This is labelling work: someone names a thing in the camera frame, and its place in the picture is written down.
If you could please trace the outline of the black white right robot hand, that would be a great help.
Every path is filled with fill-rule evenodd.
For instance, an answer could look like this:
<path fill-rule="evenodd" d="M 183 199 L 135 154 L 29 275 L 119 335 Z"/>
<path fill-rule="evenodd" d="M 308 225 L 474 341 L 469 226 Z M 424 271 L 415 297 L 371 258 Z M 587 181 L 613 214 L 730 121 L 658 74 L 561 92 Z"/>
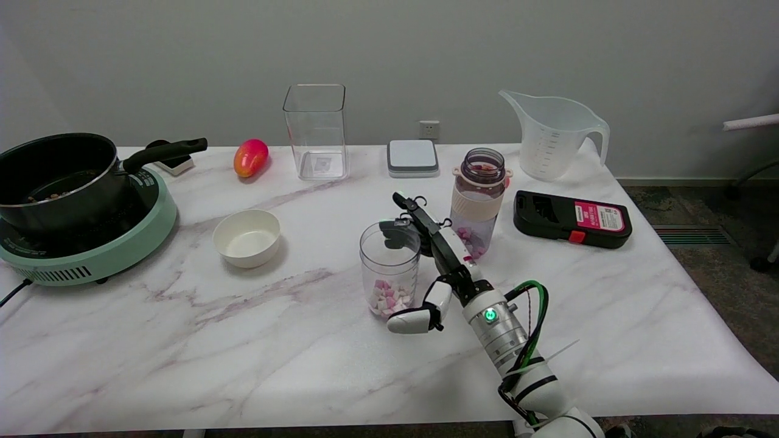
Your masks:
<path fill-rule="evenodd" d="M 398 218 L 393 226 L 387 221 L 379 225 L 384 235 L 400 232 L 402 228 L 415 232 L 420 241 L 420 254 L 433 258 L 439 271 L 420 306 L 395 311 L 389 317 L 386 327 L 396 335 L 421 335 L 443 330 L 442 323 L 452 297 L 456 297 L 464 307 L 466 319 L 496 302 L 503 302 L 501 294 L 484 279 L 475 259 L 453 228 L 428 215 L 420 200 L 419 196 L 409 198 L 395 192 L 393 202 L 406 213 L 406 217 Z"/>

